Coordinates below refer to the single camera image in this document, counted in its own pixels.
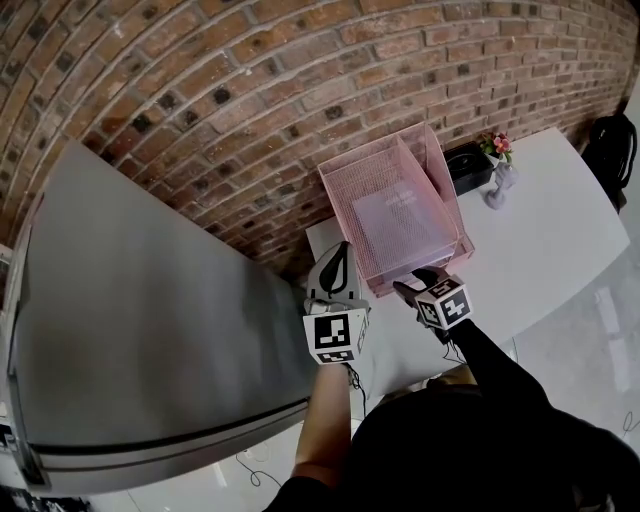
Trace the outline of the person's tan trousers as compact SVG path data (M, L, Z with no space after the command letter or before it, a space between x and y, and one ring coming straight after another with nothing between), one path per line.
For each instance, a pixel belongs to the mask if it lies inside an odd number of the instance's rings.
M477 382L474 376L469 372L459 372L459 368L454 371L445 372L436 378L429 379L427 382L428 389L441 389L445 386L476 386Z

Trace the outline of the lavender spiral notebook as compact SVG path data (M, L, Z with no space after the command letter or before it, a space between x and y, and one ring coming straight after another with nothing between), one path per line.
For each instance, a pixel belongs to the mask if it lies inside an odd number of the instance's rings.
M436 210L409 190L388 187L353 203L374 261L395 268L439 251L450 243Z

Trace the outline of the black bag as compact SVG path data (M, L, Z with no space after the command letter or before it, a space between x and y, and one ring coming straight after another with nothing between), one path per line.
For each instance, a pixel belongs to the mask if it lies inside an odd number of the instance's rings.
M617 212L627 203L627 187L638 150L633 123L624 114L595 120L582 158Z

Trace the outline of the person's right forearm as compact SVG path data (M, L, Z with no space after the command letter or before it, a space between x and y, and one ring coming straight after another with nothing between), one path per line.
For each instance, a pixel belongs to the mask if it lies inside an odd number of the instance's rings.
M484 398L506 412L532 414L551 408L547 395L526 370L514 362L473 321L448 331L464 356Z

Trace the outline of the black box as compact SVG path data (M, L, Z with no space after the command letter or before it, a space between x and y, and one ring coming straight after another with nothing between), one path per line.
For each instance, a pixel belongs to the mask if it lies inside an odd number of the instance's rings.
M487 184L494 164L475 142L469 142L443 153L457 196Z

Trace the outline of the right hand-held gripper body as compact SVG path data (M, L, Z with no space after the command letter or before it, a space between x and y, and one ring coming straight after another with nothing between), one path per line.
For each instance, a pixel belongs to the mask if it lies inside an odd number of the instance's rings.
M467 286L457 275L446 277L422 291L415 297L415 302L423 323L444 331L473 314Z

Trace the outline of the person's black top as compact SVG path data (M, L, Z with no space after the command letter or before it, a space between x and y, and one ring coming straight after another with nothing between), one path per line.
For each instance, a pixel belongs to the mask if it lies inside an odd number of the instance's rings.
M338 484L297 476L265 512L640 512L640 457L555 408L472 387L424 389L372 411Z

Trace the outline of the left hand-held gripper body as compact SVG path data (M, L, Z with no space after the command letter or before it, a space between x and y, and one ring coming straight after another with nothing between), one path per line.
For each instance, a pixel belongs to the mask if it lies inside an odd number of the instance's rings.
M348 280L339 293L326 293L319 274L338 246L348 247ZM309 352L320 365L349 364L362 353L370 305L363 297L352 245L342 241L327 250L311 269L303 316Z

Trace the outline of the pink wire mesh tray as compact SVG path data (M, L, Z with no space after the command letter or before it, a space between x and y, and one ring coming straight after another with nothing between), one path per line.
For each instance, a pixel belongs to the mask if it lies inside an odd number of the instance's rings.
M443 152L431 127L421 122L384 136L318 166L344 238L355 251L359 275L372 294L392 292L394 281L413 282L412 271L433 265L446 268L469 259L474 245L466 233L457 195ZM353 203L388 187L409 190L440 215L450 243L410 263L383 270L366 241Z

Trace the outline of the person's left forearm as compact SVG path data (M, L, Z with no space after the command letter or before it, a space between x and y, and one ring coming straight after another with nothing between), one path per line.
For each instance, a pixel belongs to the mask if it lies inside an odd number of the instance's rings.
M301 429L293 477L308 477L335 487L351 446L348 368L321 365Z

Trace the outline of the grey vase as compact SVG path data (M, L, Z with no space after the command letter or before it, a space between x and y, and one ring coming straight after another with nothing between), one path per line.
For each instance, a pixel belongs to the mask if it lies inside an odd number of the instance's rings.
M509 162L501 162L494 171L495 188L484 194L485 204L493 209L501 209L506 202L506 192L513 187L519 178L517 170Z

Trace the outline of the pink flower bunch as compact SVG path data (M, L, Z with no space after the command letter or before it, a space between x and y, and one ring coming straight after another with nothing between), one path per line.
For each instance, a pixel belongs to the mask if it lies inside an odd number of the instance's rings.
M512 162L511 141L504 133L488 133L480 142L482 151L498 161Z

